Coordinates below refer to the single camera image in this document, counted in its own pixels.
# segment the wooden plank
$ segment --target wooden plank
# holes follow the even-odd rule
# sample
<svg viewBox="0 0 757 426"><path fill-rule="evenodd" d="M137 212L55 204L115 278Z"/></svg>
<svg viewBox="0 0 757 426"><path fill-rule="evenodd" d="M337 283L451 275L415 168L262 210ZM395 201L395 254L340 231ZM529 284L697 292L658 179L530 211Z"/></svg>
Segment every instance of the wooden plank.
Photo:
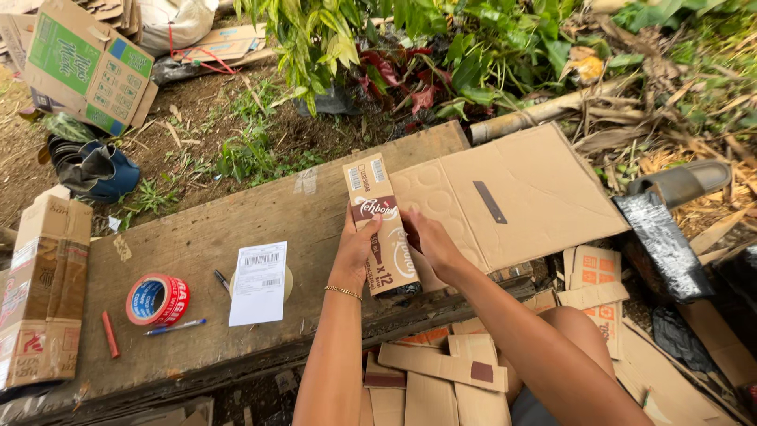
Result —
<svg viewBox="0 0 757 426"><path fill-rule="evenodd" d="M450 122L94 241L76 379L17 418L177 379L305 339L318 324L323 287L344 223L342 165L381 152L393 172L466 148L459 124ZM213 269L230 276L240 247L283 240L288 241L287 264L294 275L283 321L259 324L252 331L229 327L231 301ZM130 257L124 255L126 247ZM129 322L124 306L131 286L148 272L185 280L191 301L182 320L206 318L207 323L159 337L142 336L145 329ZM400 309L364 299L364 324ZM119 359L110 358L98 320L104 310L111 314L121 345Z"/></svg>

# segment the tape roll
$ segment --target tape roll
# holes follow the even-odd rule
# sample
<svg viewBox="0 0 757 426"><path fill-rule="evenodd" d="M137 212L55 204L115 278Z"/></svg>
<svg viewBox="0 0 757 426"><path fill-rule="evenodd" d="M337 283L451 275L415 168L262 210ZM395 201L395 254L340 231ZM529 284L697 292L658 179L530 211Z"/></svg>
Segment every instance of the tape roll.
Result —
<svg viewBox="0 0 757 426"><path fill-rule="evenodd" d="M147 274L129 291L126 316L137 325L165 327L177 322L188 304L189 287L184 281L163 274Z"/></svg>

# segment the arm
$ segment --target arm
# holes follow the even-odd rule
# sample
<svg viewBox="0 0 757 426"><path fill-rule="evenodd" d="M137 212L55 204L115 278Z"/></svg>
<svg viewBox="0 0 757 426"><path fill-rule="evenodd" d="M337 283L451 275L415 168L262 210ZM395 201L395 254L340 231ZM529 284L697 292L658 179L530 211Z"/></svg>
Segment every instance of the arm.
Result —
<svg viewBox="0 0 757 426"><path fill-rule="evenodd" d="M363 293L370 238L379 231L382 220L381 215L376 215L358 232L352 210L347 205L347 217L329 286ZM318 331L294 405L294 426L357 425L360 419L361 341L360 300L326 290Z"/></svg>
<svg viewBox="0 0 757 426"><path fill-rule="evenodd" d="M410 243L442 281L465 296L494 343L560 424L652 424L596 362L468 262L439 222L419 211L401 214Z"/></svg>

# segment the dirt ground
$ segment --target dirt ground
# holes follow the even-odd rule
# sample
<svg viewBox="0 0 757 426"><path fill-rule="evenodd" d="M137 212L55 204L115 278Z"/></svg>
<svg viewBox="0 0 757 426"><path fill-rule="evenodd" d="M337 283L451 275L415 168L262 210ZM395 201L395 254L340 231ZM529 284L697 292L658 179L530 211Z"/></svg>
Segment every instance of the dirt ground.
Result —
<svg viewBox="0 0 757 426"><path fill-rule="evenodd" d="M262 79L271 79L285 87L270 61L241 72L255 86ZM141 132L132 131L114 142L139 167L141 178L153 180L165 193L178 190L177 203L162 208L159 214L143 212L130 226L145 223L157 216L200 205L213 199L248 188L231 177L214 180L215 164L224 141L239 136L247 124L232 114L230 104L246 89L240 76L210 74L203 77L168 83L160 88ZM38 164L37 152L44 146L48 132L39 123L30 123L17 116L19 109L31 105L29 90L23 82L13 82L10 73L0 67L0 226L17 229L20 214L41 191L54 186L57 179L50 163ZM170 111L175 105L182 122L177 123ZM363 132L363 117L366 125ZM175 124L180 139L193 139L200 144L177 142L160 124ZM305 151L330 161L387 142L393 130L391 121L380 114L358 116L301 117L291 102L276 108L268 119L267 134L273 151L296 161ZM194 169L204 166L203 172ZM129 211L128 196L121 203L95 203L93 235L110 232L105 226L108 215L123 217Z"/></svg>

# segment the blue pen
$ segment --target blue pen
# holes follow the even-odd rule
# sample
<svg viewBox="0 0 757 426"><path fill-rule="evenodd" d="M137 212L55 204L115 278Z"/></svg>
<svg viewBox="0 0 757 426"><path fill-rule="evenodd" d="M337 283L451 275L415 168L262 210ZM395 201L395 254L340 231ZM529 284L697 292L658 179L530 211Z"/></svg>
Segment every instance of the blue pen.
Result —
<svg viewBox="0 0 757 426"><path fill-rule="evenodd" d="M202 318L199 320L185 322L184 324L180 324L180 325L172 325L170 327L160 327L160 328L156 328L154 330L148 331L147 333L145 333L145 336L157 336L158 334L167 333L172 330L180 330L182 328L194 327L195 325L205 324L205 321L206 321L205 318Z"/></svg>

